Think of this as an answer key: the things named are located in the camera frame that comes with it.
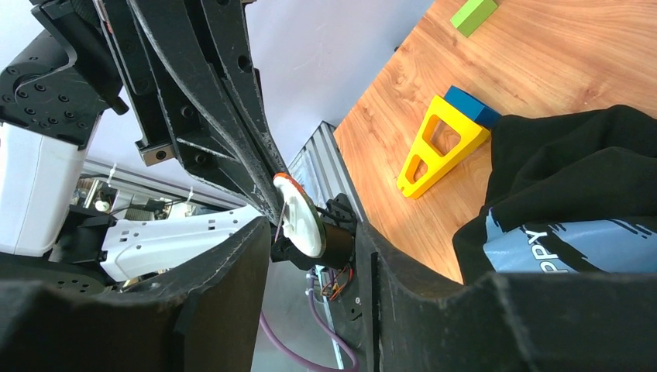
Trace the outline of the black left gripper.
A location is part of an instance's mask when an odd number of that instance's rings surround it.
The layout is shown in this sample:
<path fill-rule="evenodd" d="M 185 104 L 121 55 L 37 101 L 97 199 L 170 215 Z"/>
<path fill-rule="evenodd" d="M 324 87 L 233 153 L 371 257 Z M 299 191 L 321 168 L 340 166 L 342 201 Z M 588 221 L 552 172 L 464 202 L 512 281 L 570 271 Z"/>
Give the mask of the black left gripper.
<path fill-rule="evenodd" d="M 34 1 L 33 15 L 118 115 L 135 113 L 146 166 L 194 179 L 270 221 L 287 167 L 267 123 L 241 1 Z"/>

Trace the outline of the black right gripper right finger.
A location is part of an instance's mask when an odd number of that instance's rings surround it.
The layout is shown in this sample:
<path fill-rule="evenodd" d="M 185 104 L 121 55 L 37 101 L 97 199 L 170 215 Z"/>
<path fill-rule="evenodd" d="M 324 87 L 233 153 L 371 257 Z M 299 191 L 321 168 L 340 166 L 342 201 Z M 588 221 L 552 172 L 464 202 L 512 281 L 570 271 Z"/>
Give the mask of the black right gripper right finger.
<path fill-rule="evenodd" d="M 462 285 L 356 230 L 368 371 L 654 371 L 653 274 L 488 274 Z"/>

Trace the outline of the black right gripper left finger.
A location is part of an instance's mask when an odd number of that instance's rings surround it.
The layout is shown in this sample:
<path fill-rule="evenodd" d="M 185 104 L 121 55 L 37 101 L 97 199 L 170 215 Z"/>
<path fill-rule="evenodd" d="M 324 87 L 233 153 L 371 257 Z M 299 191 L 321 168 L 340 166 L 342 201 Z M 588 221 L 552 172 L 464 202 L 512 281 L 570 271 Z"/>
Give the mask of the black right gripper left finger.
<path fill-rule="evenodd" d="M 123 293 L 1 283 L 3 371 L 248 371 L 270 262 L 270 222 Z"/>

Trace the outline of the black printed t-shirt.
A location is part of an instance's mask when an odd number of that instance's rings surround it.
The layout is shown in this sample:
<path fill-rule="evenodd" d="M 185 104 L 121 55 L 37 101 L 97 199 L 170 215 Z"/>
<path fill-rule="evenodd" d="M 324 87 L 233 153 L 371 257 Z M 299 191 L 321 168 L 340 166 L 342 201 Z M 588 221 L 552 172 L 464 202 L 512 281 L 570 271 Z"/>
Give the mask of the black printed t-shirt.
<path fill-rule="evenodd" d="M 501 117 L 485 202 L 453 246 L 466 284 L 490 272 L 653 273 L 656 120 L 626 105 Z"/>

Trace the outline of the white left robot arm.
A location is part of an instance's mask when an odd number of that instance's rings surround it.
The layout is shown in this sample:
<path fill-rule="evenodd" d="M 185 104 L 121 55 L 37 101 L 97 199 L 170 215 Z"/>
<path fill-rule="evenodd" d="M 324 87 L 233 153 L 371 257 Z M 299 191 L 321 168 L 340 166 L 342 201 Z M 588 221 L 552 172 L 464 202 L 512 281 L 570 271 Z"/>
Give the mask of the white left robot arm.
<path fill-rule="evenodd" d="M 1 72 L 1 276 L 92 293 L 174 268 L 257 214 L 286 167 L 244 1 L 35 1 L 42 32 Z M 71 204 L 102 114 L 132 109 L 143 162 L 175 159 L 232 211 L 129 221 Z"/>

